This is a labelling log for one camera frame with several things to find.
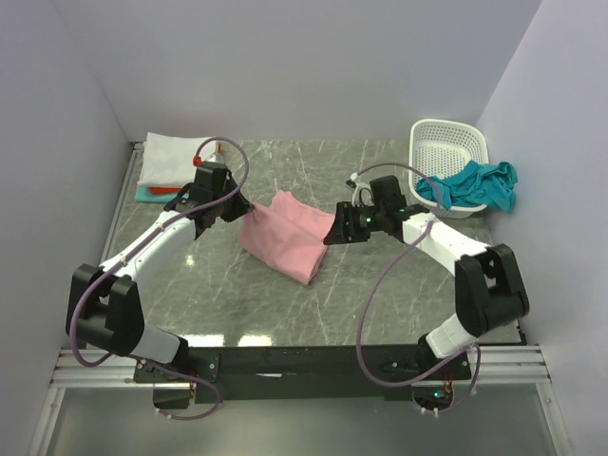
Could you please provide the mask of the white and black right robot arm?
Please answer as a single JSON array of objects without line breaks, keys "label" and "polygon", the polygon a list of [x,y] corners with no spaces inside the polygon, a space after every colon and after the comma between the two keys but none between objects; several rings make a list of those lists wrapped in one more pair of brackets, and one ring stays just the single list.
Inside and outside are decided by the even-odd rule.
[{"label": "white and black right robot arm", "polygon": [[450,367],[450,356],[486,333],[528,314],[529,301],[517,259],[504,244],[491,246],[467,237],[420,204],[408,205],[393,175],[363,182],[347,181],[351,200],[336,204],[325,245],[366,242],[383,232],[425,253],[454,277],[454,314],[422,337],[418,371],[437,379]]}]

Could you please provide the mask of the pink t shirt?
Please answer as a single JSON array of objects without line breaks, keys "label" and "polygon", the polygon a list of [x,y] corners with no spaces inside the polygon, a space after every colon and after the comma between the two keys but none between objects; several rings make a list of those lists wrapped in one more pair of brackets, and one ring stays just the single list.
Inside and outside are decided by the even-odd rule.
[{"label": "pink t shirt", "polygon": [[269,206],[260,203],[242,218],[238,244],[270,268],[304,285],[327,252],[324,238],[335,216],[279,191]]}]

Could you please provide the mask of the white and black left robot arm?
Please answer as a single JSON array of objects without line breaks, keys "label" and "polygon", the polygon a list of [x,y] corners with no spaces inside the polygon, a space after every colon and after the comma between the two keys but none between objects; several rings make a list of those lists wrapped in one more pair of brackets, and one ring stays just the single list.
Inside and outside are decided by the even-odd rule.
[{"label": "white and black left robot arm", "polygon": [[190,369],[188,343],[146,323],[141,291],[217,219],[230,223],[252,209],[226,165],[203,162],[193,181],[128,247],[99,266],[84,264],[74,272],[66,315],[71,348],[84,342],[107,354],[144,358],[156,362],[167,381],[183,379]]}]

